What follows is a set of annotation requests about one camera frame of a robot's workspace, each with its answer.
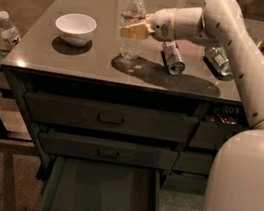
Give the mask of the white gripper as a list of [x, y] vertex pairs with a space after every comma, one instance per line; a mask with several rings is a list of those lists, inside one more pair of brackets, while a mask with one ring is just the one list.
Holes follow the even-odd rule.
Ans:
[[161, 42], [174, 40], [174, 17], [177, 10], [161, 9], [146, 16], [146, 22], [120, 27], [122, 37], [146, 40], [149, 36]]

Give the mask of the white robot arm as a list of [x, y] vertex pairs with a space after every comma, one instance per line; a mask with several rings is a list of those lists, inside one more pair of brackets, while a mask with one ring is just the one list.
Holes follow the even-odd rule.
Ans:
[[264, 211], [264, 56], [248, 35], [236, 0], [162, 9], [120, 28], [121, 36], [218, 43], [226, 51], [249, 130], [232, 136], [212, 163], [202, 211]]

